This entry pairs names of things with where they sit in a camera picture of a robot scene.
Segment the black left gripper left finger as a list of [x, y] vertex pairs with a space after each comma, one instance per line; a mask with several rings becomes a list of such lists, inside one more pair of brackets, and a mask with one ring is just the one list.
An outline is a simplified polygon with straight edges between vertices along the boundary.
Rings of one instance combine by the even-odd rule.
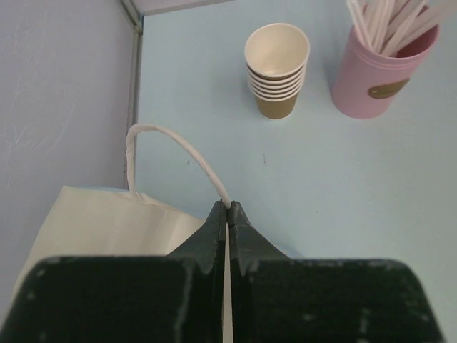
[[166, 256], [60, 256], [26, 274], [3, 342], [221, 342], [226, 206]]

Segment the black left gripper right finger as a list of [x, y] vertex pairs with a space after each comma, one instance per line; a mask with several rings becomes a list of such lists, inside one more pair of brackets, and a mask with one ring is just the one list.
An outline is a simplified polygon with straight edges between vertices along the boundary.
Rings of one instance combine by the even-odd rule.
[[292, 259], [228, 211], [235, 342], [443, 342], [413, 271], [392, 259]]

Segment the white and blue paper bag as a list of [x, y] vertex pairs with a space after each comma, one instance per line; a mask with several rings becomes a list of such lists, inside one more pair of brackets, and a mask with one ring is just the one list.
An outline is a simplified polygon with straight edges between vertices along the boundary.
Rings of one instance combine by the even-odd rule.
[[136, 124], [126, 138], [128, 190], [108, 192], [64, 187], [47, 215], [18, 277], [14, 297], [26, 274], [39, 261], [60, 256], [166, 256], [206, 221], [139, 193], [134, 184], [138, 134], [156, 131], [172, 138], [200, 165], [226, 206], [223, 339], [233, 342], [228, 212], [234, 201], [200, 153], [170, 129]]

